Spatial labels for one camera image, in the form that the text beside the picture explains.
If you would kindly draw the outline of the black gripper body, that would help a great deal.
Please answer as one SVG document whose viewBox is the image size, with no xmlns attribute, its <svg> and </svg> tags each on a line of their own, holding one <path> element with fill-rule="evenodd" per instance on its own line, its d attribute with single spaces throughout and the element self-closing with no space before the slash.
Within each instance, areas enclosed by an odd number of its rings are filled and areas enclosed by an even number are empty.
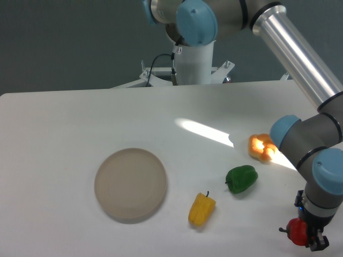
<svg viewBox="0 0 343 257">
<path fill-rule="evenodd" d="M 324 232 L 336 214 L 336 208 L 322 208 L 312 203 L 306 196 L 304 190 L 299 190 L 295 198 L 295 207 L 298 209 L 298 216 L 308 225 L 310 235 L 315 236 L 317 230 Z"/>
</svg>

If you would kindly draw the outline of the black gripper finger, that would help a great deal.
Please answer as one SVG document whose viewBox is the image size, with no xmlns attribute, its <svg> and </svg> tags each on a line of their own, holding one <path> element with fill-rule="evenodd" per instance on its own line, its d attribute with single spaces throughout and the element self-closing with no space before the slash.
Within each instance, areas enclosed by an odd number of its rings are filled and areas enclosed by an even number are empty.
<svg viewBox="0 0 343 257">
<path fill-rule="evenodd" d="M 323 251 L 329 247 L 329 241 L 326 236 L 324 236 L 321 230 L 317 230 L 315 236 L 310 239 L 310 250 L 312 252 Z"/>
</svg>

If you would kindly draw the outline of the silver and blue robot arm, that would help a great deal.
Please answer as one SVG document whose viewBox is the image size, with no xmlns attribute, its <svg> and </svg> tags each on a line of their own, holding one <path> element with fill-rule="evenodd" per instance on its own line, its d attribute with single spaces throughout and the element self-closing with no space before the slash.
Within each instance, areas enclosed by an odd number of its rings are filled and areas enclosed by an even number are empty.
<svg viewBox="0 0 343 257">
<path fill-rule="evenodd" d="M 317 115 L 276 121 L 270 137 L 306 185 L 298 191 L 298 218 L 284 228 L 296 245 L 322 251 L 323 231 L 342 204 L 342 84 L 287 18 L 278 1 L 143 1 L 150 24 L 165 24 L 175 45 L 171 53 L 174 85 L 214 84 L 224 76 L 212 72 L 203 49 L 220 37 L 250 28 L 261 37 L 316 107 Z"/>
</svg>

